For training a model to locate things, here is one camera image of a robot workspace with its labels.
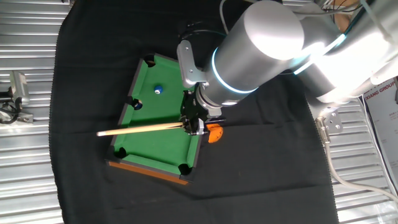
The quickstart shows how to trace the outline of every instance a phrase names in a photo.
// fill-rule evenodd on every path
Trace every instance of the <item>white cable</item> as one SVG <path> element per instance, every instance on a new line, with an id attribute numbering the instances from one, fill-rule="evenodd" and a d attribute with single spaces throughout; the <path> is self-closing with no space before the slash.
<path id="1" fill-rule="evenodd" d="M 221 22 L 223 23 L 223 27 L 224 27 L 225 33 L 228 34 L 228 28 L 226 27 L 225 19 L 224 19 L 224 13 L 223 13 L 223 5 L 224 5 L 225 1 L 226 0 L 221 0 L 221 2 L 220 2 L 220 17 L 221 17 Z"/>
<path id="2" fill-rule="evenodd" d="M 397 198 L 395 195 L 393 195 L 393 194 L 391 194 L 391 193 L 389 193 L 389 192 L 386 192 L 385 190 L 379 189 L 379 188 L 377 188 L 377 187 L 372 187 L 372 186 L 368 186 L 368 185 L 363 185 L 363 184 L 353 184 L 353 183 L 350 183 L 350 182 L 348 182 L 348 181 L 343 180 L 343 179 L 337 174 L 335 168 L 333 167 L 333 163 L 331 162 L 331 155 L 330 155 L 330 146 L 329 146 L 329 143 L 324 143 L 324 146 L 325 146 L 325 151 L 326 151 L 326 158 L 328 159 L 328 163 L 329 163 L 330 173 L 332 174 L 332 176 L 333 176 L 338 182 L 340 182 L 341 184 L 343 184 L 343 185 L 345 185 L 345 186 L 347 186 L 347 187 L 352 187 L 352 188 L 359 189 L 359 190 L 371 190 L 371 191 L 374 191 L 374 192 L 378 192 L 378 193 L 380 193 L 380 194 L 384 194 L 385 196 L 387 196 L 387 197 L 393 199 L 393 201 L 395 201 L 396 203 L 398 203 L 398 198 Z"/>

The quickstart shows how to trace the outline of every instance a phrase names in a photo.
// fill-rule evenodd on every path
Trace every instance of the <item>silver cylinder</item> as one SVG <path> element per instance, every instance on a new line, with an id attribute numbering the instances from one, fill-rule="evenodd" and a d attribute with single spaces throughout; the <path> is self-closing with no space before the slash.
<path id="1" fill-rule="evenodd" d="M 232 106 L 289 67 L 304 32 L 297 16 L 274 1 L 260 1 L 241 16 L 213 52 L 200 93 L 212 106 Z"/>

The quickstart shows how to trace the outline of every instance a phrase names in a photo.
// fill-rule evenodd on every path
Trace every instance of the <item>corrugated metal wall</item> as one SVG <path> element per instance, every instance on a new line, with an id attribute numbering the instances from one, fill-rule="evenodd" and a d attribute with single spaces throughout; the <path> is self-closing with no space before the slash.
<path id="1" fill-rule="evenodd" d="M 0 0 L 0 91 L 26 74 L 34 125 L 0 129 L 0 223 L 62 223 L 49 156 L 49 106 L 58 30 L 68 1 Z"/>
<path id="2" fill-rule="evenodd" d="M 330 151 L 337 173 L 350 182 L 393 192 L 394 186 L 386 175 L 362 104 L 354 100 L 338 112 L 343 132 L 330 135 Z M 397 205 L 391 199 L 376 192 L 346 187 L 334 178 L 332 182 L 341 223 L 396 223 Z"/>

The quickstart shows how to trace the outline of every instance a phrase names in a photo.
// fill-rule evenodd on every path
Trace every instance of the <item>metal bracket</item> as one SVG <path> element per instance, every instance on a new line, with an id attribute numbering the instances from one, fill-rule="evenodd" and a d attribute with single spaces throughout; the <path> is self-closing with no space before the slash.
<path id="1" fill-rule="evenodd" d="M 197 82 L 206 81 L 205 73 L 195 65 L 192 46 L 189 41 L 181 41 L 177 47 L 177 57 L 180 64 L 182 84 L 185 88 L 193 87 Z"/>
<path id="2" fill-rule="evenodd" d="M 33 124 L 33 114 L 19 113 L 17 121 L 28 123 L 28 124 Z"/>
<path id="3" fill-rule="evenodd" d="M 338 110 L 336 108 L 327 108 L 330 110 L 325 116 L 325 124 L 329 134 L 339 134 L 343 132 L 343 124 L 341 123 Z"/>
<path id="4" fill-rule="evenodd" d="M 205 123 L 199 119 L 197 135 L 203 135 L 205 133 Z"/>

